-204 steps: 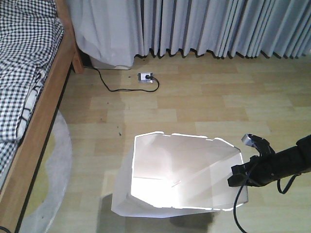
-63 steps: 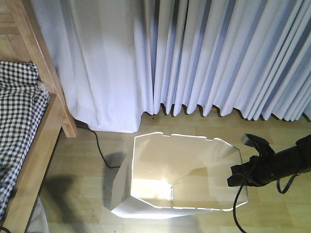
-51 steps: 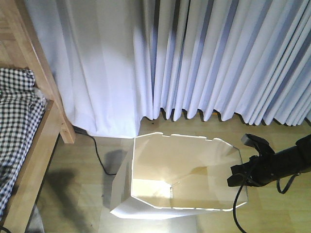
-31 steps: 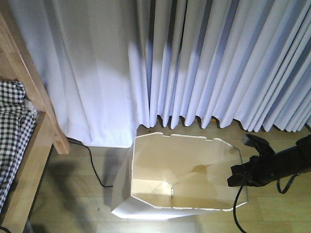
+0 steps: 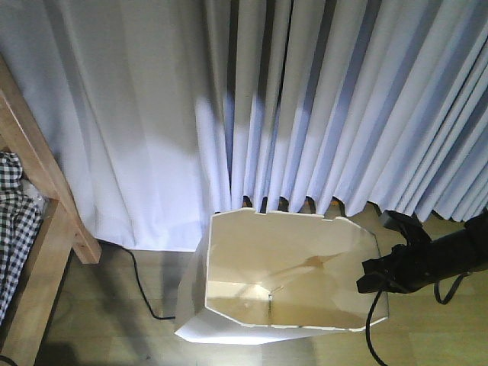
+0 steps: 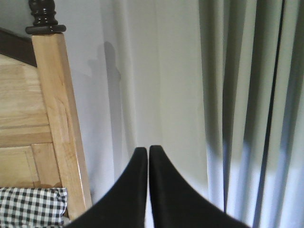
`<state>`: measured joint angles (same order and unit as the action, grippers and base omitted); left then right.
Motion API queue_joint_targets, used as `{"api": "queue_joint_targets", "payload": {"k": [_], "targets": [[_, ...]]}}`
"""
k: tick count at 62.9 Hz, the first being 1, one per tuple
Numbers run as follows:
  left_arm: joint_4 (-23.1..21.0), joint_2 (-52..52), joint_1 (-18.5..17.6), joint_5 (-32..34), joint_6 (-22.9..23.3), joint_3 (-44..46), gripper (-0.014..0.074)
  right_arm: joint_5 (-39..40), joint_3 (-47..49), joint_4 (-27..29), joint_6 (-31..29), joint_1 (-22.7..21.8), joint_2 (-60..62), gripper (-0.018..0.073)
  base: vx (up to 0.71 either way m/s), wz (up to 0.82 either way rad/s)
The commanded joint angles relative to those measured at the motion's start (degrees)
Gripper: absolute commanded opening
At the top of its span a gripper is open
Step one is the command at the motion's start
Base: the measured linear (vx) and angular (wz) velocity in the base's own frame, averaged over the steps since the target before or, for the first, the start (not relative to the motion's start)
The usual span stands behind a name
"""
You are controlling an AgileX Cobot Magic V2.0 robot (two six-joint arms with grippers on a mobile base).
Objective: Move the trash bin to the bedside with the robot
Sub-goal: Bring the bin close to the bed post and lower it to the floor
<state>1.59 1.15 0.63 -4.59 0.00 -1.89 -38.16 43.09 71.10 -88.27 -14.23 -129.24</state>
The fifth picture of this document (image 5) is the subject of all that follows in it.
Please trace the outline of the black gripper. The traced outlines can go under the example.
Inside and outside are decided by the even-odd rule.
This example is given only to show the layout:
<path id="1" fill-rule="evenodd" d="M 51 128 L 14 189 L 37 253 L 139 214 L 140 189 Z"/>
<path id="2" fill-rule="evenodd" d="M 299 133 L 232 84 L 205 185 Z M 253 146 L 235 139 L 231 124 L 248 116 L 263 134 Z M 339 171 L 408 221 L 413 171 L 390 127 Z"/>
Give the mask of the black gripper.
<path id="1" fill-rule="evenodd" d="M 356 281 L 360 294 L 379 291 L 410 294 L 441 280 L 439 271 L 433 264 L 432 240 L 416 217 L 403 213 L 389 212 L 392 227 L 406 240 L 405 245 L 392 248 L 392 259 L 372 258 L 362 262 L 364 276 Z M 389 282 L 381 275 L 392 274 Z"/>

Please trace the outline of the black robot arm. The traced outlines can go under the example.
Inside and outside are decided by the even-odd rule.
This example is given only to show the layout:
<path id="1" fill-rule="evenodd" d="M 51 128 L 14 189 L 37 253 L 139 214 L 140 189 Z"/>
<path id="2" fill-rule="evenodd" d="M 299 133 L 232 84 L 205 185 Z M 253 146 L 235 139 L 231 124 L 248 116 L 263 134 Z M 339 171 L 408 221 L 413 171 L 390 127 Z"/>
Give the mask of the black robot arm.
<path id="1" fill-rule="evenodd" d="M 487 269 L 486 211 L 469 219 L 461 230 L 438 239 L 431 239 L 416 217 L 385 210 L 380 221 L 399 232 L 406 244 L 362 263 L 364 275 L 357 280 L 361 294 L 379 290 L 410 294 L 455 275 Z"/>

